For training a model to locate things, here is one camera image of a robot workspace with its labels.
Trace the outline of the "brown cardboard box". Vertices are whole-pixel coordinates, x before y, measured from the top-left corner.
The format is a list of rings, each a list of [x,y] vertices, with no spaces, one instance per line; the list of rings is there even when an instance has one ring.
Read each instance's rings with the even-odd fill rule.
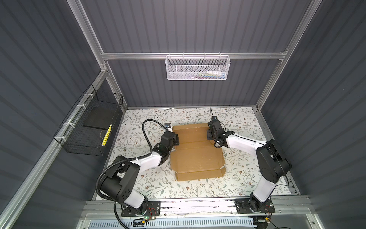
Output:
[[[171,152],[170,165],[177,181],[223,177],[223,151],[207,140],[207,123],[174,126],[179,145]]]

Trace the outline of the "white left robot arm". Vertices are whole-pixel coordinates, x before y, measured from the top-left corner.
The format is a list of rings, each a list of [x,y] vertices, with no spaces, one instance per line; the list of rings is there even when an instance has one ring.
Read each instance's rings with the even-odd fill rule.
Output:
[[[166,131],[161,137],[161,142],[154,146],[151,153],[135,158],[117,157],[97,178],[97,195],[127,205],[139,215],[143,214],[147,209],[148,198],[134,189],[138,176],[164,164],[172,149],[178,145],[178,134]]]

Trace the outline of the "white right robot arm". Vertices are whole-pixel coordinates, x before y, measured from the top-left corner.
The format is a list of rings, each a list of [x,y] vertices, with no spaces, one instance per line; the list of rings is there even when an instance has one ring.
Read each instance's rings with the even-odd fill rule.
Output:
[[[237,135],[234,131],[226,131],[217,116],[211,118],[208,127],[207,139],[214,141],[216,148],[238,149],[257,158],[261,178],[250,194],[247,206],[254,213],[262,212],[278,186],[278,181],[286,176],[292,167],[282,148],[273,139],[261,142]]]

